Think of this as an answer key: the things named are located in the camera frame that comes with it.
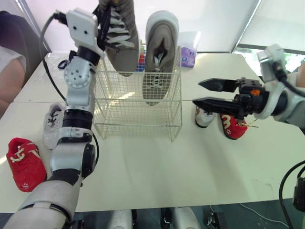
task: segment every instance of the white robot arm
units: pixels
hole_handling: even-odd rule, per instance
[[[78,47],[64,71],[68,86],[59,140],[52,151],[52,176],[39,184],[12,215],[5,229],[61,229],[72,222],[81,182],[95,168],[92,140],[95,71],[105,56],[98,46],[97,18],[76,9],[66,14],[70,35]]]
[[[211,91],[239,93],[233,101],[218,98],[193,100],[198,107],[215,113],[233,115],[239,120],[254,114],[258,119],[273,116],[276,121],[305,128],[305,89],[295,87],[295,75],[285,69],[284,51],[277,44],[258,53],[264,86],[258,80],[209,79],[199,83]]]

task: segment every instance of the sneaker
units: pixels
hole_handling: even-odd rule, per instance
[[[107,56],[118,72],[134,72],[139,60],[139,36],[135,25],[133,0],[99,0],[101,12],[111,8],[111,20],[106,41],[120,48],[106,47]]]
[[[62,127],[64,107],[52,104],[44,117],[42,143],[46,149],[54,149],[58,141],[58,131]]]
[[[178,19],[169,11],[153,13],[146,24],[143,99],[163,99],[170,87],[179,32]],[[158,102],[146,102],[156,105]]]
[[[219,116],[223,124],[224,135],[232,140],[236,140],[243,136],[248,129],[248,127],[245,126],[245,120],[238,123],[237,119],[231,115],[219,114]]]
[[[214,118],[214,113],[206,112],[205,110],[196,107],[195,123],[198,127],[207,128]]]
[[[31,192],[47,177],[37,146],[27,139],[13,138],[6,158],[14,181],[22,192]]]

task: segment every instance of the wire basket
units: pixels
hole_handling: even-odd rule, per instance
[[[177,137],[182,127],[180,56],[178,48],[172,73],[116,72],[107,58],[102,61],[93,120],[102,138]]]

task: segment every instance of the small white shoe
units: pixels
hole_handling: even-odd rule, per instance
[[[209,113],[199,107],[196,107],[195,123],[198,127],[206,128],[214,118],[214,113]]]
[[[58,130],[62,126],[64,107],[52,104],[44,117],[42,143],[46,149],[54,149],[58,141]]]

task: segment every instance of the red children's shoe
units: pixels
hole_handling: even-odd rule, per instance
[[[37,146],[27,139],[13,138],[6,158],[15,183],[22,192],[31,192],[47,177]]]
[[[245,126],[245,120],[243,120],[241,123],[238,123],[237,119],[227,114],[220,114],[220,119],[223,124],[224,135],[232,140],[236,140],[243,136],[248,129],[248,127]]]

